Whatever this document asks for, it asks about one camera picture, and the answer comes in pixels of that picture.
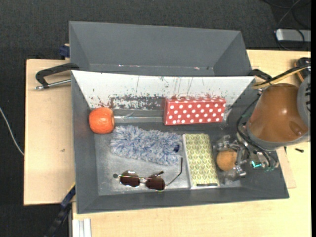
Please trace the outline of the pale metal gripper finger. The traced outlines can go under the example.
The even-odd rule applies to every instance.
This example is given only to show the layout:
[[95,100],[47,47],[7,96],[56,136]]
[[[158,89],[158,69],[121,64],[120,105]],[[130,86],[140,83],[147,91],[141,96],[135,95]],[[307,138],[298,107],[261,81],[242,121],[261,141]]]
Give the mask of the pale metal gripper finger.
[[241,166],[238,165],[228,171],[222,171],[221,181],[222,182],[235,181],[241,177],[244,177],[245,175],[246,175],[246,171],[242,169]]
[[216,141],[215,149],[217,151],[225,151],[228,149],[238,151],[238,143],[237,141],[231,141],[230,135],[224,135]]

